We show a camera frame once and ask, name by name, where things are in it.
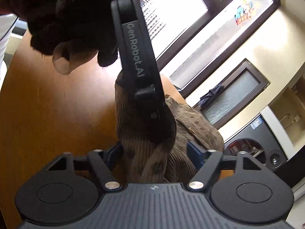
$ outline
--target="brown window frame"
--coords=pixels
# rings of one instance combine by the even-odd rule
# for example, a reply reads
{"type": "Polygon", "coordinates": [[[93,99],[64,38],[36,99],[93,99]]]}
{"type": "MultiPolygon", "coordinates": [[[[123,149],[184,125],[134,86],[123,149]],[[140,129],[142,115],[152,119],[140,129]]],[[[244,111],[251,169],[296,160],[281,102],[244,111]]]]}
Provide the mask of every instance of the brown window frame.
{"type": "MultiPolygon", "coordinates": [[[[250,102],[252,102],[261,92],[263,92],[263,90],[270,84],[267,78],[263,76],[263,74],[260,73],[248,59],[245,58],[233,71],[231,71],[230,74],[228,74],[219,83],[224,86],[223,92],[225,92],[225,90],[230,87],[230,85],[233,84],[245,71],[249,71],[260,84],[242,101],[240,101],[233,109],[231,109],[226,115],[224,115],[215,124],[213,124],[216,129],[219,129],[224,126],[241,110],[243,110],[250,102]]],[[[193,108],[201,112],[199,108],[199,102],[193,108]]]]}
{"type": "MultiPolygon", "coordinates": [[[[159,71],[162,70],[176,54],[199,33],[216,15],[233,0],[203,0],[208,11],[190,28],[178,36],[176,40],[157,58],[159,71]]],[[[280,0],[273,0],[267,8],[227,49],[220,53],[202,72],[194,77],[179,92],[183,98],[188,97],[203,83],[219,66],[221,66],[281,5],[280,0]]]]}

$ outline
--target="brown tabletop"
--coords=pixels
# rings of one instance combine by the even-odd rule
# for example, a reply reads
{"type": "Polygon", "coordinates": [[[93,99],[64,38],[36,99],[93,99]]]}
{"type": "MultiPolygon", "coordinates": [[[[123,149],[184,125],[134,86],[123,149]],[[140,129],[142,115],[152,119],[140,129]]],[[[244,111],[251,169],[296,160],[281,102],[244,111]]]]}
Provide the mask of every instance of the brown tabletop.
{"type": "MultiPolygon", "coordinates": [[[[30,47],[27,32],[0,92],[0,207],[8,229],[21,219],[18,188],[64,151],[83,155],[116,142],[114,83],[119,65],[101,68],[94,58],[70,75],[58,74],[50,57],[30,47]]],[[[164,91],[179,92],[162,76],[164,91]]],[[[118,168],[115,176],[120,178],[118,168]]]]}

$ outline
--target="white fabric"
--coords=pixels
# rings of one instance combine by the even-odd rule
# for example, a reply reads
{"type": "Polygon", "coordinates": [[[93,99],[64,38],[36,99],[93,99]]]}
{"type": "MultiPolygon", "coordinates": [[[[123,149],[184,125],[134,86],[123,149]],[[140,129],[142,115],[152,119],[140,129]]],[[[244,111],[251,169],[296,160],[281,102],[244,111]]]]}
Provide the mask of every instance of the white fabric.
{"type": "Polygon", "coordinates": [[[6,45],[14,28],[13,24],[16,21],[16,18],[17,16],[13,14],[0,16],[0,88],[6,74],[6,64],[3,61],[3,57],[6,50],[6,45]]]}

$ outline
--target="label sticker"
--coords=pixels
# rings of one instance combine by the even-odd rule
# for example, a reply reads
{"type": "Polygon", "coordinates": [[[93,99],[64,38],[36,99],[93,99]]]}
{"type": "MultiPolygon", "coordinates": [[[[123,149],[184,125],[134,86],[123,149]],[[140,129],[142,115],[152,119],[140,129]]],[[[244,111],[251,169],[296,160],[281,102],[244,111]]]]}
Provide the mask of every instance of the label sticker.
{"type": "Polygon", "coordinates": [[[253,121],[251,123],[251,127],[254,130],[255,128],[257,128],[260,124],[262,124],[263,119],[261,117],[258,117],[255,121],[253,121]]]}

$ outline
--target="brown corduroy fabric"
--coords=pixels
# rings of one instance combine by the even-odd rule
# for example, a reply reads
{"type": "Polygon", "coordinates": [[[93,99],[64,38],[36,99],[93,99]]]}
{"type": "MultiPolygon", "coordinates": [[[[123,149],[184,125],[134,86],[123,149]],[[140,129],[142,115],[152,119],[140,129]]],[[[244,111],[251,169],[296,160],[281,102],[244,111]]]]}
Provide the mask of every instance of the brown corduroy fabric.
{"type": "Polygon", "coordinates": [[[165,96],[165,109],[171,126],[170,137],[159,145],[150,142],[145,120],[117,83],[120,82],[115,84],[116,133],[124,148],[129,183],[188,183],[197,172],[186,154],[190,141],[206,150],[224,150],[222,136],[203,115],[169,95],[165,96]]]}

